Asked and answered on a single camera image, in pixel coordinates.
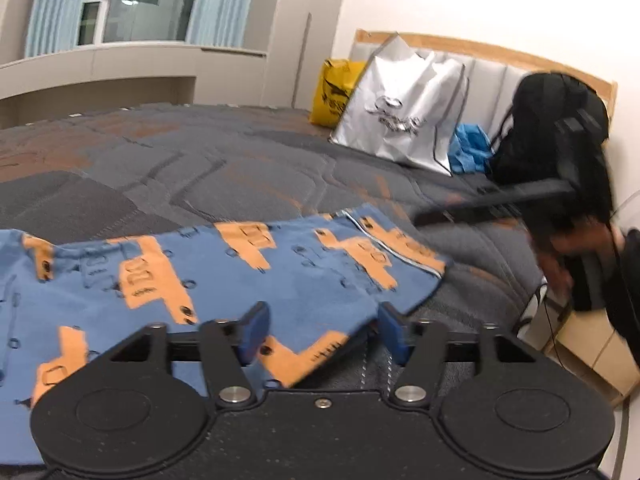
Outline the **person's right hand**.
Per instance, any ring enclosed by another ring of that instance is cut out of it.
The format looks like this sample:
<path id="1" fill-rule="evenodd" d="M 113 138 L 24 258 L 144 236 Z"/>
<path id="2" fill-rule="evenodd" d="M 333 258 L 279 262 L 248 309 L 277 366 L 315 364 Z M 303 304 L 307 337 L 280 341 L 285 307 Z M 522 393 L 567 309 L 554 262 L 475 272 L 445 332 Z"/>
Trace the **person's right hand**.
<path id="1" fill-rule="evenodd" d="M 573 279 L 564 266 L 563 257 L 578 251 L 580 244 L 578 232 L 555 234 L 546 240 L 531 237 L 529 244 L 552 292 L 567 299 L 573 288 Z"/>

